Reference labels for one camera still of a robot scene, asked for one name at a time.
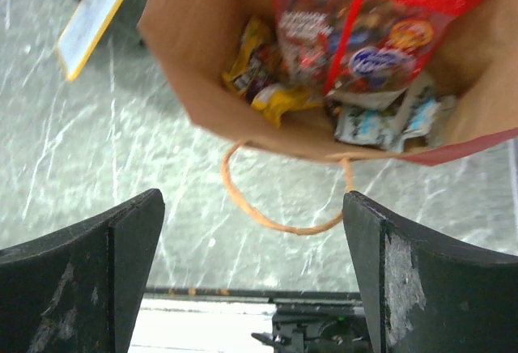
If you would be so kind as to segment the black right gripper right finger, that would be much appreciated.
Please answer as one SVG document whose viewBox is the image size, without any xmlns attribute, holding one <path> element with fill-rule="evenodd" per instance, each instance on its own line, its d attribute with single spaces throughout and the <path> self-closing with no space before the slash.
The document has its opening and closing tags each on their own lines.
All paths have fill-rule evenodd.
<svg viewBox="0 0 518 353">
<path fill-rule="evenodd" d="M 376 352 L 515 352 L 517 258 L 353 191 L 342 215 Z"/>
</svg>

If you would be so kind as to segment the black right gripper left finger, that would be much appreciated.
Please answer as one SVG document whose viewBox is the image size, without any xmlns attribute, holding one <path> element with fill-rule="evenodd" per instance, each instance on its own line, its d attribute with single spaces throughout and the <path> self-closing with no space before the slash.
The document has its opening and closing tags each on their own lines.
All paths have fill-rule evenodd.
<svg viewBox="0 0 518 353">
<path fill-rule="evenodd" d="M 163 226 L 149 189 L 1 251 L 3 352 L 127 352 Z"/>
</svg>

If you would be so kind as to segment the red cookie snack bag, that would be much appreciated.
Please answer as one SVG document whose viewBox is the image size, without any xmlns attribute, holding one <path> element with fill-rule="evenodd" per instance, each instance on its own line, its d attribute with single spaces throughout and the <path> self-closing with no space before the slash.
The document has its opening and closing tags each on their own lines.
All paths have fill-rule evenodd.
<svg viewBox="0 0 518 353">
<path fill-rule="evenodd" d="M 481 0 L 274 0 L 287 70 L 323 92 L 399 92 Z"/>
</svg>

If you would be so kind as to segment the red brown paper bag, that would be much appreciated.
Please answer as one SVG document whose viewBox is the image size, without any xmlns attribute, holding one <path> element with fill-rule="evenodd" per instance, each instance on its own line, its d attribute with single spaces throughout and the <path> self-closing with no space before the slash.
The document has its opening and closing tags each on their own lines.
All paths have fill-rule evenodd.
<svg viewBox="0 0 518 353">
<path fill-rule="evenodd" d="M 272 0 L 147 0 L 138 29 L 191 121 L 236 147 L 245 144 L 301 159 L 340 163 L 384 153 L 333 140 L 316 112 L 274 128 L 225 91 L 248 18 L 272 19 Z M 436 82 L 460 95 L 441 147 L 413 148 L 403 160 L 437 165 L 483 151 L 517 135 L 517 0 L 484 0 L 454 21 L 427 64 Z"/>
</svg>

